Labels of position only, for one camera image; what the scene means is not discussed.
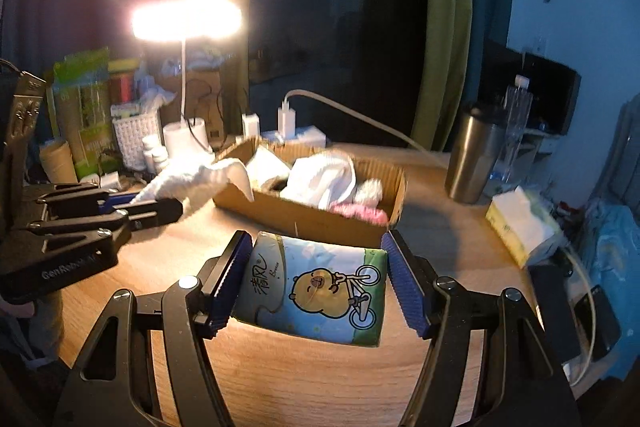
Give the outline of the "green paper cup pack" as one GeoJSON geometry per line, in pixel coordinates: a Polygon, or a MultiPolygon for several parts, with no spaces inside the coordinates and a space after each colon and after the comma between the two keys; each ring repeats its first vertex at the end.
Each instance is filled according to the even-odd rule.
{"type": "Polygon", "coordinates": [[[110,50],[66,55],[53,65],[54,113],[79,179],[120,168],[111,121],[110,50]]]}

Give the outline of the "white power strip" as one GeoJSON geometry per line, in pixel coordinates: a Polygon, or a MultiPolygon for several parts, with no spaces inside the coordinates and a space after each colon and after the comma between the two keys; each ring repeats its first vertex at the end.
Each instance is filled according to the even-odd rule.
{"type": "Polygon", "coordinates": [[[262,132],[262,139],[277,144],[303,144],[309,147],[326,147],[326,135],[316,126],[296,128],[291,139],[284,139],[277,130],[262,132]]]}

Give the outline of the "clear plastic bag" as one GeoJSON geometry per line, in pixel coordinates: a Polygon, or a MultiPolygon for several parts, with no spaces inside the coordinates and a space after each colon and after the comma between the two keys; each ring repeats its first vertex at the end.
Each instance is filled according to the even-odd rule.
{"type": "Polygon", "coordinates": [[[235,186],[247,202],[254,202],[250,177],[238,158],[171,161],[131,202],[174,198],[183,205],[183,216],[190,217],[228,185],[235,186]]]}

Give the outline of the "white fluffy ball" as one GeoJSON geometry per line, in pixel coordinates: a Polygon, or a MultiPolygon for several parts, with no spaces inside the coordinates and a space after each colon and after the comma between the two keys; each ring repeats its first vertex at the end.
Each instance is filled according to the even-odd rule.
{"type": "Polygon", "coordinates": [[[358,184],[352,202],[368,208],[376,208],[383,199],[383,183],[380,179],[367,179],[358,184]]]}

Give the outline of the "white pill bottle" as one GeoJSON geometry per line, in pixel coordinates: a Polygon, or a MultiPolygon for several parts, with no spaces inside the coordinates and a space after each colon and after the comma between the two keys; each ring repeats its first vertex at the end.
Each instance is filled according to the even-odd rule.
{"type": "Polygon", "coordinates": [[[157,134],[145,135],[141,140],[143,146],[143,157],[149,173],[160,173],[168,161],[168,150],[160,143],[157,134]]]}

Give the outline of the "blue bedding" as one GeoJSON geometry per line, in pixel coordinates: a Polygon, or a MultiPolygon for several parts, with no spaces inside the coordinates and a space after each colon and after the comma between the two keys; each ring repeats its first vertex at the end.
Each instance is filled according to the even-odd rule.
{"type": "Polygon", "coordinates": [[[587,207],[582,260],[620,323],[615,361],[606,375],[621,379],[639,358],[639,225],[627,206],[595,199],[587,207]]]}

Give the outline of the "yellow green curtain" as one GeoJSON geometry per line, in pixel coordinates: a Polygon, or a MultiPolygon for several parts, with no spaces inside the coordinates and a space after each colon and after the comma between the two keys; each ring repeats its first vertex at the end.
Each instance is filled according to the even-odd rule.
{"type": "Polygon", "coordinates": [[[424,67],[412,139],[442,150],[461,102],[468,66],[472,0],[427,0],[424,67]]]}

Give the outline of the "cartoon tissue pack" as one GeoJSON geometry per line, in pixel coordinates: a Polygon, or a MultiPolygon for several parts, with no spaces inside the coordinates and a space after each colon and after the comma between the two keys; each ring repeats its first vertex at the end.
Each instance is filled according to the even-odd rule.
{"type": "Polygon", "coordinates": [[[387,253],[259,233],[232,317],[270,331],[376,347],[385,312],[387,253]]]}

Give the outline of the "white desk lamp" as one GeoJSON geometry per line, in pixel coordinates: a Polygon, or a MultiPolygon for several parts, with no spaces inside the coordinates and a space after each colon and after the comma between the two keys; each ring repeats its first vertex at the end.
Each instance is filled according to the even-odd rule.
{"type": "Polygon", "coordinates": [[[186,117],[186,43],[209,38],[220,41],[235,36],[242,28],[239,5],[232,0],[156,0],[132,10],[131,29],[134,38],[152,43],[180,43],[181,83],[180,122],[178,129],[189,131],[190,147],[196,145],[205,154],[210,146],[198,139],[193,124],[186,117]]]}

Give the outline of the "black monitor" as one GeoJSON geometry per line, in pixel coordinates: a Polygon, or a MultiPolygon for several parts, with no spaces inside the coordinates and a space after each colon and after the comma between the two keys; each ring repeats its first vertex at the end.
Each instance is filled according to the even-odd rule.
{"type": "Polygon", "coordinates": [[[506,88],[515,77],[529,80],[532,94],[527,128],[548,134],[567,135],[578,99],[582,76],[561,63],[530,52],[518,53],[502,44],[486,40],[477,102],[501,105],[506,88]]]}

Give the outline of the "white waffle cloth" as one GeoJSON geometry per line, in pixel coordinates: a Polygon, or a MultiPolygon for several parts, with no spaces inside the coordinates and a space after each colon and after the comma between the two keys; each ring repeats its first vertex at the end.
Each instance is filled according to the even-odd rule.
{"type": "Polygon", "coordinates": [[[246,170],[255,190],[321,210],[334,202],[351,202],[357,184],[352,158],[329,150],[297,158],[289,166],[261,145],[246,170]]]}

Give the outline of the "clear water bottle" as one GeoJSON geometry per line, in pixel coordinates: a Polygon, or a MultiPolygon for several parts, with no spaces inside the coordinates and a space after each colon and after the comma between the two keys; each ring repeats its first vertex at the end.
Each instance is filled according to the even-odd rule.
{"type": "Polygon", "coordinates": [[[491,180],[497,180],[503,184],[509,182],[528,121],[530,106],[532,106],[533,95],[528,88],[529,79],[522,75],[516,75],[514,85],[506,90],[504,98],[506,134],[494,170],[490,175],[491,180]]]}

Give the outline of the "white woven basket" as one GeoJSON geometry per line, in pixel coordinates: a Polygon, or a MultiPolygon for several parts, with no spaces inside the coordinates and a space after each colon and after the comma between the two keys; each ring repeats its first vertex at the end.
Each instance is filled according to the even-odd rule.
{"type": "Polygon", "coordinates": [[[149,147],[144,145],[143,139],[146,136],[155,135],[155,139],[151,140],[151,150],[162,144],[160,113],[145,113],[116,119],[113,121],[113,127],[125,167],[131,170],[145,170],[144,152],[149,150],[149,147]]]}

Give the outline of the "cardboard box tray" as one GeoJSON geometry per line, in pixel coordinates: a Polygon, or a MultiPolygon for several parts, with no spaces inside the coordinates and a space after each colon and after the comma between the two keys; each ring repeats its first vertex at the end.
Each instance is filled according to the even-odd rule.
{"type": "Polygon", "coordinates": [[[216,206],[288,236],[378,247],[404,207],[404,170],[382,160],[257,138],[219,157],[242,162],[253,198],[229,185],[214,197],[216,206]]]}

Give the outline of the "steel travel mug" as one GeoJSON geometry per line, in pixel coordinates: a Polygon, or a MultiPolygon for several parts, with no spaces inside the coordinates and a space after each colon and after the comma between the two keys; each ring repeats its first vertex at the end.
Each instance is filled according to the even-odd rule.
{"type": "Polygon", "coordinates": [[[467,107],[454,141],[445,188],[461,204],[475,204],[498,159],[506,136],[506,111],[499,107],[467,107]]]}

